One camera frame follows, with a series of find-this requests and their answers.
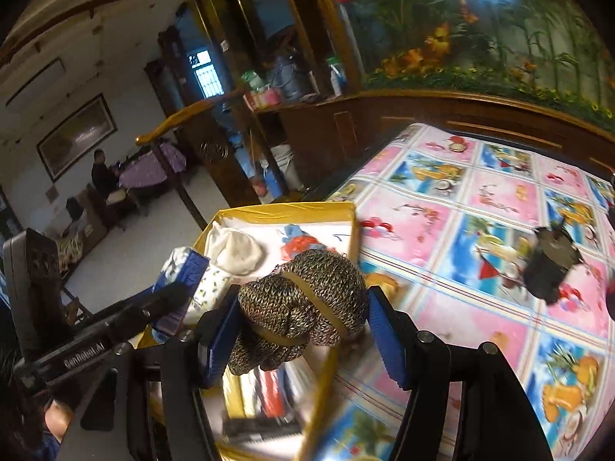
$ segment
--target purple tablecloth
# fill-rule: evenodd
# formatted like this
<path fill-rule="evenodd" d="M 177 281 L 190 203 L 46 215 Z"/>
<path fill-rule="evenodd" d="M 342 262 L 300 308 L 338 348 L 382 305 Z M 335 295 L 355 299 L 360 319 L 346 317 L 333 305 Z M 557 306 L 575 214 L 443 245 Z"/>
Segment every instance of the purple tablecloth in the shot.
<path fill-rule="evenodd" d="M 171 163 L 174 172 L 178 173 L 186 169 L 186 158 L 171 144 L 162 144 L 162 152 Z M 149 187 L 160 184 L 167 179 L 167 174 L 154 156 L 153 152 L 141 156 L 132 163 L 119 178 L 119 183 L 125 189 Z"/>

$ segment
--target floor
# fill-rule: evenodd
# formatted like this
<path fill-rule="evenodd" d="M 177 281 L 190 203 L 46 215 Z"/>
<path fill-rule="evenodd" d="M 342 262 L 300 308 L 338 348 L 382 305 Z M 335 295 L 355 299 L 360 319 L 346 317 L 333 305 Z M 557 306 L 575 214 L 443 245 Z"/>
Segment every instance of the floor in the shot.
<path fill-rule="evenodd" d="M 206 220 L 228 207 L 204 168 L 185 185 Z M 68 289 L 92 312 L 154 284 L 170 251 L 191 246 L 201 232 L 174 191 L 152 201 L 148 216 L 131 214 L 125 225 L 125 232 L 112 229 L 68 280 Z"/>
<path fill-rule="evenodd" d="M 611 186 L 538 154 L 417 123 L 331 198 L 357 206 L 368 282 L 387 285 L 396 309 L 447 343 L 497 343 L 553 457 L 574 459 L 615 396 L 615 324 L 604 304 L 615 268 L 606 216 Z M 525 289 L 521 272 L 534 227 L 563 216 L 585 262 L 547 307 Z M 408 393 L 389 379 L 366 338 L 342 359 L 336 396 L 347 399 L 322 436 L 317 460 L 387 459 L 391 451 Z M 460 384 L 452 383 L 442 459 L 453 453 L 459 405 Z M 364 451 L 366 422 L 384 424 L 376 453 Z"/>

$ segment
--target patterned tablecloth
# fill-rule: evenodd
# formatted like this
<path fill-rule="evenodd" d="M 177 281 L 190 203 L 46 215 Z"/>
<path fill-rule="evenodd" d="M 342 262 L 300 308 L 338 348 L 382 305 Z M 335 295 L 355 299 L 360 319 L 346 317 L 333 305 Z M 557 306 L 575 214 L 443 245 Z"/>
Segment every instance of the patterned tablecloth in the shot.
<path fill-rule="evenodd" d="M 162 144 L 162 152 L 167 157 L 174 172 L 186 169 L 186 157 L 172 144 Z M 167 179 L 167 174 L 152 151 L 132 163 L 119 177 L 119 184 L 125 189 L 149 187 L 160 184 Z"/>
<path fill-rule="evenodd" d="M 553 456 L 574 459 L 615 395 L 615 324 L 604 304 L 615 268 L 611 186 L 539 154 L 412 124 L 331 200 L 356 203 L 361 268 L 397 288 L 396 308 L 447 343 L 496 342 Z M 520 271 L 533 228 L 564 216 L 586 263 L 547 307 L 525 290 Z M 316 459 L 387 459 L 408 393 L 389 379 L 370 337 L 345 356 L 335 386 L 334 396 L 344 399 Z M 460 393 L 452 383 L 445 458 L 454 448 Z M 543 394 L 559 406 L 545 412 Z"/>

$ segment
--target framed picture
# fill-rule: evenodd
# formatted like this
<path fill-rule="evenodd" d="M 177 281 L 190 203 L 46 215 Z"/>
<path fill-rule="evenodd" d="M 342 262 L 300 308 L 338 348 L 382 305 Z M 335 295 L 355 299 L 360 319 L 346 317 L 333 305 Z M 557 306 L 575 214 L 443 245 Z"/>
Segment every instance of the framed picture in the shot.
<path fill-rule="evenodd" d="M 36 146 L 52 182 L 117 130 L 102 94 L 79 107 Z"/>

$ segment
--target metal bolt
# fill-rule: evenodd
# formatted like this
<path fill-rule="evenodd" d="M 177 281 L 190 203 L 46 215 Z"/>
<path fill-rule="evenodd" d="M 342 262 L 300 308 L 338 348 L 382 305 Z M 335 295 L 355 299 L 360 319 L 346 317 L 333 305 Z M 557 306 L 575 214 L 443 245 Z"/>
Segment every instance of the metal bolt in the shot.
<path fill-rule="evenodd" d="M 483 344 L 483 350 L 485 351 L 485 353 L 488 353 L 489 355 L 496 355 L 497 345 L 495 343 L 491 343 L 490 341 L 487 341 L 487 343 Z"/>
<path fill-rule="evenodd" d="M 419 331 L 416 333 L 416 337 L 419 338 L 421 343 L 431 343 L 435 339 L 434 333 L 429 331 Z"/>
<path fill-rule="evenodd" d="M 185 329 L 184 331 L 180 332 L 181 341 L 190 341 L 192 338 L 194 338 L 194 332 L 192 329 Z"/>
<path fill-rule="evenodd" d="M 116 355 L 122 355 L 123 353 L 129 352 L 130 350 L 132 350 L 132 345 L 126 342 L 117 344 L 113 349 Z"/>

